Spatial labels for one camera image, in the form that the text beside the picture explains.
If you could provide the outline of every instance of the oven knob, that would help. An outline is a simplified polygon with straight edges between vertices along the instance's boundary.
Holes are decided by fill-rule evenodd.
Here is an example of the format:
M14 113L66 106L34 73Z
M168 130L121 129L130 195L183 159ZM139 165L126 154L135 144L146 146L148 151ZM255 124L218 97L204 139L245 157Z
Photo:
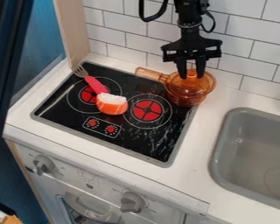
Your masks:
M37 169L37 174L41 176L44 172L45 173L53 173L53 170L56 168L55 163L46 156L38 155L33 160L34 165Z
M145 200L133 193L133 192L126 192L123 196L122 196L122 206L120 208L120 210L123 213L141 213L142 209L146 207L146 203Z

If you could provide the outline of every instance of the gray sink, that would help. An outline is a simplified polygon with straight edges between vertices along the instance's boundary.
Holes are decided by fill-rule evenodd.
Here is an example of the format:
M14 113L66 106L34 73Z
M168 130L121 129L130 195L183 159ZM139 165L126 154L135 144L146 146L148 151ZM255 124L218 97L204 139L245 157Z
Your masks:
M221 187L280 209L280 116L251 108L228 112L209 171Z

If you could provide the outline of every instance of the pot handle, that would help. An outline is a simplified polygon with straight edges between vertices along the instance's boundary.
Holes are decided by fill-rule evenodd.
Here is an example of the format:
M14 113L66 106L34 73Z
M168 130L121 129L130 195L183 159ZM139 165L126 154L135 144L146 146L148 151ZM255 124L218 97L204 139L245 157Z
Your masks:
M157 71L150 70L144 67L138 67L135 71L136 76L140 76L152 81L159 81L161 83L166 83L169 75L163 74Z

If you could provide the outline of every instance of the oven door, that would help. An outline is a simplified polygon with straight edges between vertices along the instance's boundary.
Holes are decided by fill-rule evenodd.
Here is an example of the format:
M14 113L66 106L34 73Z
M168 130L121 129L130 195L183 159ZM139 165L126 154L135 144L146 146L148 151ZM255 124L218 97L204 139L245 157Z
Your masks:
M47 174L28 168L55 224L157 224Z

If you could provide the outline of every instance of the black cooktop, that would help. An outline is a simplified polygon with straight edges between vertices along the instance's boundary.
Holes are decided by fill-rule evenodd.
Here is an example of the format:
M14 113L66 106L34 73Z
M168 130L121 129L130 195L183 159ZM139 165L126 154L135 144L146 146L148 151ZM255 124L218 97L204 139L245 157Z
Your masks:
M164 86L153 80L87 62L83 67L111 94L126 96L128 111L115 116L101 113L93 89L72 74L33 117L137 158L169 162L192 109L170 103Z

